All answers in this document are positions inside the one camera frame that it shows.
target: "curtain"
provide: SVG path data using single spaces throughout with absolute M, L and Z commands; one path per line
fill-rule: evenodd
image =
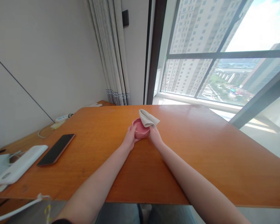
M 121 0 L 84 0 L 84 3 L 96 31 L 108 100 L 116 105 L 130 105 Z

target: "smartphone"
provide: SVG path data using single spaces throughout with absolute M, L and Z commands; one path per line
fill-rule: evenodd
M 45 156 L 39 161 L 37 166 L 46 166 L 55 164 L 67 146 L 71 143 L 75 134 L 67 134 L 61 136 L 61 138 L 52 146 L 52 148 L 45 154 Z

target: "person's left hand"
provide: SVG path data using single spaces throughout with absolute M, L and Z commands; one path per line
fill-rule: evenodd
M 122 147 L 128 149 L 129 151 L 131 151 L 134 148 L 135 143 L 140 140 L 135 138 L 136 127 L 137 125 L 128 127 L 128 131 L 124 137 L 124 141 L 121 144 Z

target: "white power bank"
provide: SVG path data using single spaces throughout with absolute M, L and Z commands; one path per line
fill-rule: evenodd
M 15 183 L 32 164 L 47 150 L 47 145 L 31 147 L 14 164 L 0 175 L 0 184 Z

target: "leg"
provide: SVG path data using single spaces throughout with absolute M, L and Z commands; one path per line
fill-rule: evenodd
M 105 203 L 96 219 L 96 224 L 140 224 L 137 204 Z
M 149 224 L 197 224 L 189 205 L 152 205 Z

